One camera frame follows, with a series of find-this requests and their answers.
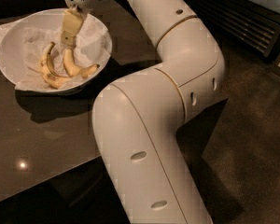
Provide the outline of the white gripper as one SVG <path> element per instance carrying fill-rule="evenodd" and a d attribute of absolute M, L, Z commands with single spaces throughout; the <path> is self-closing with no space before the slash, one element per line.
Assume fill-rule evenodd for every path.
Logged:
<path fill-rule="evenodd" d="M 72 49 L 81 30 L 85 16 L 92 13 L 99 0 L 64 0 L 68 9 L 63 13 L 61 43 Z"/>

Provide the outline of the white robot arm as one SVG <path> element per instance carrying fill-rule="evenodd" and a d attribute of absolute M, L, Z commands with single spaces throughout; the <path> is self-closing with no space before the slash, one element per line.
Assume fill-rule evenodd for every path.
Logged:
<path fill-rule="evenodd" d="M 222 52 L 183 0 L 127 0 L 161 63 L 107 85 L 92 108 L 97 146 L 131 224 L 213 224 L 176 131 L 221 99 Z"/>

